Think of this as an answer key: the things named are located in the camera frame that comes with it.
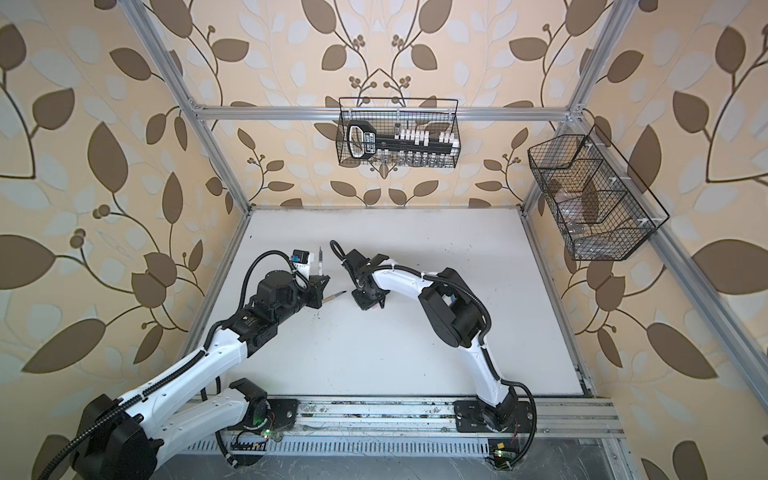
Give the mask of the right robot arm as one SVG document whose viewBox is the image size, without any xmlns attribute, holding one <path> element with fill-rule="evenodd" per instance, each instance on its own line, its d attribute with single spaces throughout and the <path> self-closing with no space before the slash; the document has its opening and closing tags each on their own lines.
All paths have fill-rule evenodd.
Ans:
<svg viewBox="0 0 768 480">
<path fill-rule="evenodd" d="M 505 432 L 527 422 L 532 431 L 536 430 L 534 396 L 524 383 L 504 379 L 498 373 L 486 342 L 492 327 L 489 310 L 456 270 L 421 272 L 383 254 L 368 258 L 356 249 L 346 252 L 335 240 L 330 248 L 350 276 L 352 297 L 361 310 L 384 307 L 390 293 L 419 303 L 437 337 L 462 354 L 485 427 Z"/>
</svg>

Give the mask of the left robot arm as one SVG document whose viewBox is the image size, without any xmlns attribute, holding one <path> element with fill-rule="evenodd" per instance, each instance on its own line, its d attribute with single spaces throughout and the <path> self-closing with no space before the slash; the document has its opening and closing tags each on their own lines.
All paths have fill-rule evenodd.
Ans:
<svg viewBox="0 0 768 480">
<path fill-rule="evenodd" d="M 49 479 L 67 464 L 83 479 L 148 479 L 190 444 L 240 423 L 267 397 L 247 379 L 184 410 L 211 382 L 256 353 L 277 335 L 281 323 L 305 307 L 319 309 L 329 276 L 311 274 L 305 250 L 275 256 L 285 270 L 273 270 L 254 295 L 240 292 L 236 312 L 214 323 L 202 345 L 145 384 L 112 399 L 102 394 L 83 410 L 77 434 L 38 473 Z"/>
</svg>

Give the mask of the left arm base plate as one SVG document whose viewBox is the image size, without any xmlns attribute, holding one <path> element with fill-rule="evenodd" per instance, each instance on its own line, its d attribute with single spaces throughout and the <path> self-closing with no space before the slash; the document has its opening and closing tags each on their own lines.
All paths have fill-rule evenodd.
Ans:
<svg viewBox="0 0 768 480">
<path fill-rule="evenodd" d="M 244 418 L 225 431 L 255 431 L 291 429 L 298 417 L 299 401 L 295 398 L 267 398 L 250 405 Z"/>
</svg>

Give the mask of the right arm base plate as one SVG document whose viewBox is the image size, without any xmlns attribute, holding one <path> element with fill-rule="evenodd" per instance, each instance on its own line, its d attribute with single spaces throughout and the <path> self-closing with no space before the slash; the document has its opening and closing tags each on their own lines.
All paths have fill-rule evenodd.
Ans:
<svg viewBox="0 0 768 480">
<path fill-rule="evenodd" d="M 530 433 L 534 414 L 530 402 L 518 400 L 510 408 L 491 408 L 477 399 L 453 403 L 455 426 L 459 433 Z"/>
</svg>

